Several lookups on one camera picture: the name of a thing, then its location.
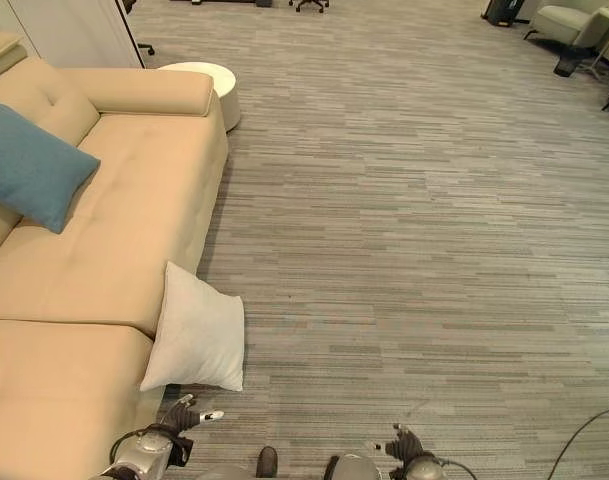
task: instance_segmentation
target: sofa armrest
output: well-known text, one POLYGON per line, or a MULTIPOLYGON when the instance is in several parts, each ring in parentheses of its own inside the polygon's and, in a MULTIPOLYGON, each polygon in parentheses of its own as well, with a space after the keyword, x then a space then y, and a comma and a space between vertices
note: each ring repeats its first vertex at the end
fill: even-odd
POLYGON ((100 113, 209 113, 213 79, 197 72, 134 68, 63 68, 100 113))

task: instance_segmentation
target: throw pillow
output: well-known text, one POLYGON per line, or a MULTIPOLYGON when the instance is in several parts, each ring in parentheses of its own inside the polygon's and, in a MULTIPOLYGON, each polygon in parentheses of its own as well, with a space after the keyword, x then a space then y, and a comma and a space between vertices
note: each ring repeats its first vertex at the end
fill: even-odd
POLYGON ((0 204, 55 233, 99 161, 0 104, 0 204))
POLYGON ((242 390, 244 306, 172 262, 140 390, 201 383, 242 390))

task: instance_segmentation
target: shoe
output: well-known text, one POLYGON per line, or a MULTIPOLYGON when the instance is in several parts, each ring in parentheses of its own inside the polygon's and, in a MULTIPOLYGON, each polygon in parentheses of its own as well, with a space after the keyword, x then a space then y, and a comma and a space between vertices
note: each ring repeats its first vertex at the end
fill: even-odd
POLYGON ((255 478, 275 478, 277 476, 277 452, 273 447, 264 447, 257 457, 255 478))

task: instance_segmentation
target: white armchair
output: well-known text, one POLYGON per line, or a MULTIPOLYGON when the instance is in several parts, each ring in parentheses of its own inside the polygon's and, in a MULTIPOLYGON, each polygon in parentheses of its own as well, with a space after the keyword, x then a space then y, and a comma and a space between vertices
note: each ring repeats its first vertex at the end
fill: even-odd
POLYGON ((524 39, 541 33, 565 45, 591 48, 609 28, 609 19, 597 10, 609 0, 542 0, 524 39))

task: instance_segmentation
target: sofa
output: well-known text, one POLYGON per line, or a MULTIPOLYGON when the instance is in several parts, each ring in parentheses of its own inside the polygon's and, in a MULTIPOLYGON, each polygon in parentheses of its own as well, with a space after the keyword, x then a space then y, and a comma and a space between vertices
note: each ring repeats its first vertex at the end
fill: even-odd
POLYGON ((0 480, 87 479, 155 419, 166 262, 195 272, 228 154, 211 77, 57 69, 0 33, 0 103, 100 160, 60 234, 0 205, 0 480))

